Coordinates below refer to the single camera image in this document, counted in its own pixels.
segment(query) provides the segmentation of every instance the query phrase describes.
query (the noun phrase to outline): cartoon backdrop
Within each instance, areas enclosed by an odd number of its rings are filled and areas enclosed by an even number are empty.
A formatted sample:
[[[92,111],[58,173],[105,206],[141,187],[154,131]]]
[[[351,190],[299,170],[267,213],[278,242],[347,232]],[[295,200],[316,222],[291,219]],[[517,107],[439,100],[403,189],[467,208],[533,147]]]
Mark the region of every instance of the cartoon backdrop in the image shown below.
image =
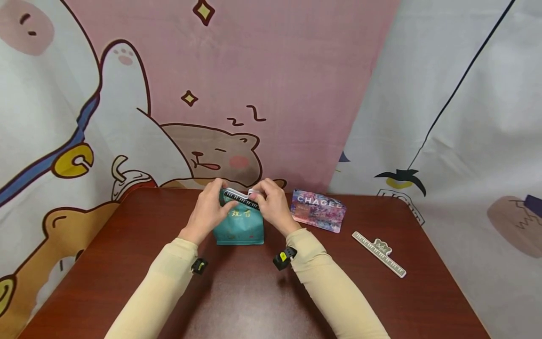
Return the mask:
[[[329,188],[409,204],[494,339],[542,337],[541,17],[403,0]]]
[[[398,3],[0,0],[2,336],[136,188],[325,191]]]

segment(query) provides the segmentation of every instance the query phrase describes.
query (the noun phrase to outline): curtain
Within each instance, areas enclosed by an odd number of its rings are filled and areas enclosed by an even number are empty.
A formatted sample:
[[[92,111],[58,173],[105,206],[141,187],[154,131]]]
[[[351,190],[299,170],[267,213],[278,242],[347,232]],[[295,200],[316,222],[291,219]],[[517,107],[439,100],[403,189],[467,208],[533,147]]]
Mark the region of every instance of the curtain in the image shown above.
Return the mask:
[[[542,331],[541,15],[402,1],[329,187],[407,203],[495,339]]]

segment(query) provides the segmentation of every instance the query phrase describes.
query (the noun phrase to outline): beige sleeve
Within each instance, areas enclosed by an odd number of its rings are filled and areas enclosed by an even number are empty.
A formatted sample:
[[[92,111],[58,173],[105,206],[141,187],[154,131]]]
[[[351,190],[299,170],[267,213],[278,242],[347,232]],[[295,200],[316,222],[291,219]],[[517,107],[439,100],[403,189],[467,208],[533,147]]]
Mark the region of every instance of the beige sleeve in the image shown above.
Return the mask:
[[[295,231],[286,244],[297,250],[292,268],[338,339],[389,339],[367,299],[312,233]]]
[[[156,338],[192,278],[197,250],[179,238],[164,246],[105,338]]]

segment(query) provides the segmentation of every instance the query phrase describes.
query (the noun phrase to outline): teal pouch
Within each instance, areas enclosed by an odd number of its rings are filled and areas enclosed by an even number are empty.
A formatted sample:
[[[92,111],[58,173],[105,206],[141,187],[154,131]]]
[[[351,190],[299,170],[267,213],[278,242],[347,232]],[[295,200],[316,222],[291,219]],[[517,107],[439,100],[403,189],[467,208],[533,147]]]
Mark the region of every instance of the teal pouch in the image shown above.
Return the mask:
[[[220,204],[231,199],[220,192]],[[217,245],[262,245],[263,217],[259,210],[239,203],[212,231]]]

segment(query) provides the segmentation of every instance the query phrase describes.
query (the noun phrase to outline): bird drawing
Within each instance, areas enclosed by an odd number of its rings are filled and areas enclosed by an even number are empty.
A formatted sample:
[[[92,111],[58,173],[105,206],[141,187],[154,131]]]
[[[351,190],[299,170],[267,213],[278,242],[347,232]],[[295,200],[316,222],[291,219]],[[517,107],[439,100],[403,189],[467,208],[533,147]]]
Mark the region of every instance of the bird drawing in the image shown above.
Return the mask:
[[[408,170],[396,170],[395,173],[384,172],[375,176],[375,178],[388,178],[386,183],[396,189],[403,189],[416,185],[420,191],[422,191],[423,196],[427,194],[424,185],[414,174],[418,173],[417,170],[408,169]]]

